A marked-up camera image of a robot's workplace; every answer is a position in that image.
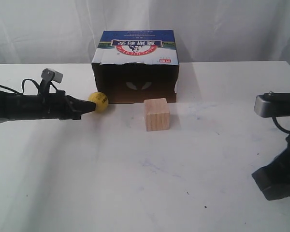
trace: cardboard box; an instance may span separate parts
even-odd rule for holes
[[[92,61],[110,103],[176,102],[178,68],[172,30],[105,31]]]

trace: table surface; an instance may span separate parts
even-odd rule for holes
[[[47,67],[69,95],[96,91],[90,64],[0,65],[0,84]],[[142,104],[0,124],[0,232],[290,231],[290,198],[251,177],[286,147],[253,111],[268,91],[290,92],[286,62],[182,63],[169,130],[147,132]]]

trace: yellow ball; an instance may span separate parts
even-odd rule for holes
[[[95,92],[90,94],[88,101],[94,102],[96,104],[96,111],[103,112],[108,106],[108,98],[104,93]]]

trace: wooden block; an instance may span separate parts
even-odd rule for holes
[[[147,131],[161,131],[170,128],[170,109],[165,98],[144,101]]]

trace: white curtain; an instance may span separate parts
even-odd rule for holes
[[[290,64],[290,0],[0,0],[0,63],[89,63],[133,29],[173,29],[181,62]]]

